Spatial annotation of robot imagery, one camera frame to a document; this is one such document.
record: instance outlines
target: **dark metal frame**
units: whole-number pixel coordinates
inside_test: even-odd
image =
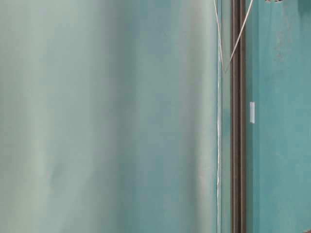
[[[245,0],[231,0],[231,47],[245,18]],[[231,229],[246,233],[245,31],[231,64]]]

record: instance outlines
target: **teal wall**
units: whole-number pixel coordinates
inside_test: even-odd
[[[254,1],[247,24],[249,233],[311,229],[311,1]]]
[[[0,5],[0,232],[215,233],[213,1]]]

